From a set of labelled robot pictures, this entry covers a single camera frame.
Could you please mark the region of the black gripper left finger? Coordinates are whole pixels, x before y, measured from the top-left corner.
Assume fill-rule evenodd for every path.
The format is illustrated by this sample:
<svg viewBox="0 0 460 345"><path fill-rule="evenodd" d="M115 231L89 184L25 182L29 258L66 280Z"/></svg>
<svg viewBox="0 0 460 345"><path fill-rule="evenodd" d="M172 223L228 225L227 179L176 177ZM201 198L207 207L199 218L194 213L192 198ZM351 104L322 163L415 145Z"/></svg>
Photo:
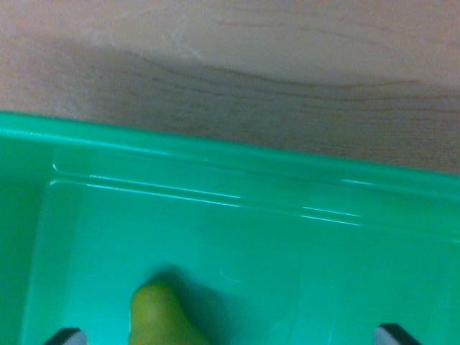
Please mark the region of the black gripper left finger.
<svg viewBox="0 0 460 345"><path fill-rule="evenodd" d="M61 328L53 334L44 345L87 345L85 331L80 328Z"/></svg>

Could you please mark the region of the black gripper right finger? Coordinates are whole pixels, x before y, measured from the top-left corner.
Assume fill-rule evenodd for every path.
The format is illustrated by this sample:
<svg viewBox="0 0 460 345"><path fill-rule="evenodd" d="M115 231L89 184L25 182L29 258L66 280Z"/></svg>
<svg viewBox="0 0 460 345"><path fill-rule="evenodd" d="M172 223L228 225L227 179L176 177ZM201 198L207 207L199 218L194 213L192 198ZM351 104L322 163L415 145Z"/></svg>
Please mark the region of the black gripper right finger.
<svg viewBox="0 0 460 345"><path fill-rule="evenodd" d="M381 323L373 332L373 344L420 345L420 342L398 323Z"/></svg>

